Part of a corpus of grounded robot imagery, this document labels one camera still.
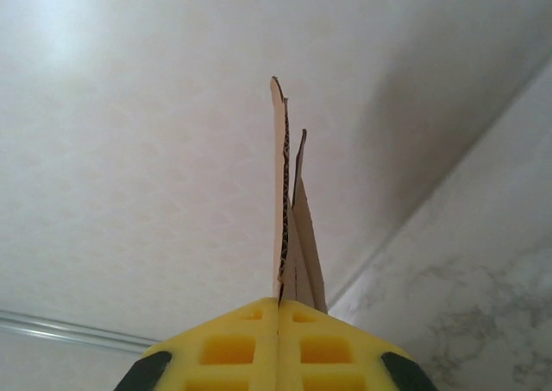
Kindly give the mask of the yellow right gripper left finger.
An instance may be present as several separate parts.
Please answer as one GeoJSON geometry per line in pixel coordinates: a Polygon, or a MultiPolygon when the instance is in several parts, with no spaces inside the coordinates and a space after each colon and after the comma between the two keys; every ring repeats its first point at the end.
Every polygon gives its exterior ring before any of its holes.
{"type": "Polygon", "coordinates": [[[256,300],[154,344],[117,390],[274,390],[278,301],[256,300]]]}

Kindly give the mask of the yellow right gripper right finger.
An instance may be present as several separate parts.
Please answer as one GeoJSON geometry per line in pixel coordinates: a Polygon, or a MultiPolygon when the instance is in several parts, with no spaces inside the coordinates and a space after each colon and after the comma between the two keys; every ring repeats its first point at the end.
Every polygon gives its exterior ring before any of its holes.
{"type": "Polygon", "coordinates": [[[279,306],[279,390],[430,390],[398,346],[297,301],[279,306]]]}

